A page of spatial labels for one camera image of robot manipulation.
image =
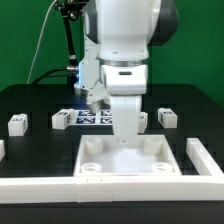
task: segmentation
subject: robot end effector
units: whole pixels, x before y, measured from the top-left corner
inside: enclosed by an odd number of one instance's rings
[[[141,96],[147,91],[147,45],[163,45],[171,38],[177,12],[172,0],[139,0],[137,4],[136,0],[96,0],[95,4],[100,80],[110,96],[114,135],[128,142],[138,133]],[[93,15],[89,9],[87,15]],[[94,40],[90,28],[88,32]]]

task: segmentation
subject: black tabletop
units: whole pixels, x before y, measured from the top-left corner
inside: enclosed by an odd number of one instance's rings
[[[81,135],[112,134],[111,127],[102,126],[70,126],[64,131],[51,128],[51,116],[60,109],[87,108],[85,97],[75,95],[67,85],[11,86],[0,93],[0,105],[0,139],[6,148],[0,177],[72,176]],[[171,108],[178,115],[177,129],[160,125],[157,111],[161,107]],[[198,175],[185,153],[189,137],[199,138],[224,169],[224,110],[197,88],[149,86],[143,110],[149,113],[145,134],[166,136],[184,175]],[[29,128],[23,137],[9,137],[7,123],[13,114],[20,113],[28,114]],[[46,223],[224,223],[223,202],[57,203],[0,208],[8,221],[14,220],[10,211],[23,221],[30,216],[26,214],[32,214],[36,217],[32,223],[40,223],[42,218],[49,220]]]

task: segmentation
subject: green wall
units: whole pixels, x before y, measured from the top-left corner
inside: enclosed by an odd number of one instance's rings
[[[0,90],[26,83],[44,16],[51,2],[8,0],[1,4]],[[195,85],[224,106],[224,1],[175,2],[179,11],[179,28],[167,45],[150,49],[150,80],[152,83]],[[76,24],[74,34],[80,29],[80,23]],[[82,38],[78,36],[75,39],[75,48],[80,52]],[[67,55],[61,16],[53,10],[33,78],[67,65]]]

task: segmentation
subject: white cube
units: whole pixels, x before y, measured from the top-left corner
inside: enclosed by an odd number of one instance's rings
[[[13,115],[8,123],[9,136],[23,136],[28,128],[26,114]]]
[[[74,109],[62,109],[52,116],[52,128],[65,130],[75,119]]]
[[[0,140],[0,161],[5,156],[5,147],[4,147],[4,141]]]
[[[138,133],[144,134],[145,129],[148,125],[148,114],[145,112],[141,112],[139,116],[139,127],[138,127]]]
[[[164,128],[177,128],[177,120],[178,116],[171,109],[158,110],[158,121]]]

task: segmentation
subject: white plastic box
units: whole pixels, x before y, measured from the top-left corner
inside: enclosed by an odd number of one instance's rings
[[[128,145],[114,136],[82,136],[74,176],[181,175],[163,135],[139,135]]]

